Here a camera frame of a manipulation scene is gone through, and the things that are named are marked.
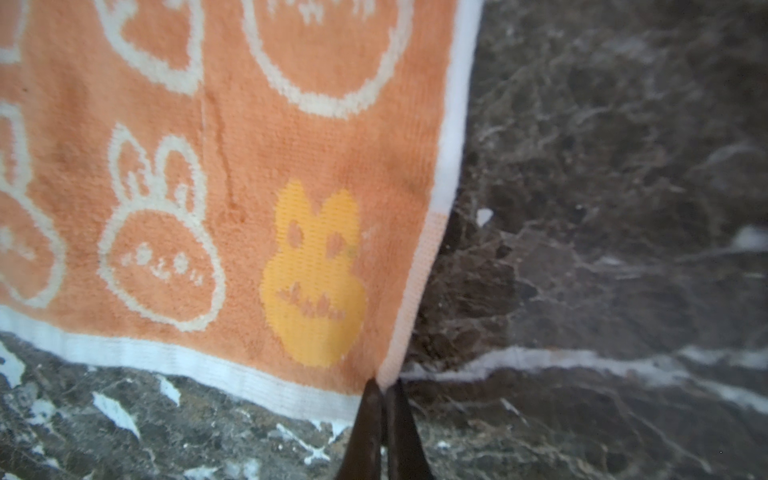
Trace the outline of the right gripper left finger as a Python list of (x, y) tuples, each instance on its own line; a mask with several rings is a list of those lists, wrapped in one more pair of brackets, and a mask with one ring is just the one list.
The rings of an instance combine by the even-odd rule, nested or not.
[(364, 388), (336, 480), (380, 480), (383, 439), (383, 395), (375, 379)]

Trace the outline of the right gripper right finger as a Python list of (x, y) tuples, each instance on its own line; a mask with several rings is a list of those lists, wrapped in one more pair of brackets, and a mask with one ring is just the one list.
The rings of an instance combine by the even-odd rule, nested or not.
[(384, 393), (384, 438), (390, 480), (434, 480), (418, 434), (403, 383), (398, 379)]

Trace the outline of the orange patterned towel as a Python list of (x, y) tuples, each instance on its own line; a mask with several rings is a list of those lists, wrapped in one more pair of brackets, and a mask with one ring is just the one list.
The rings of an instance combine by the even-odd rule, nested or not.
[(478, 1), (5, 1), (1, 328), (354, 419), (458, 184)]

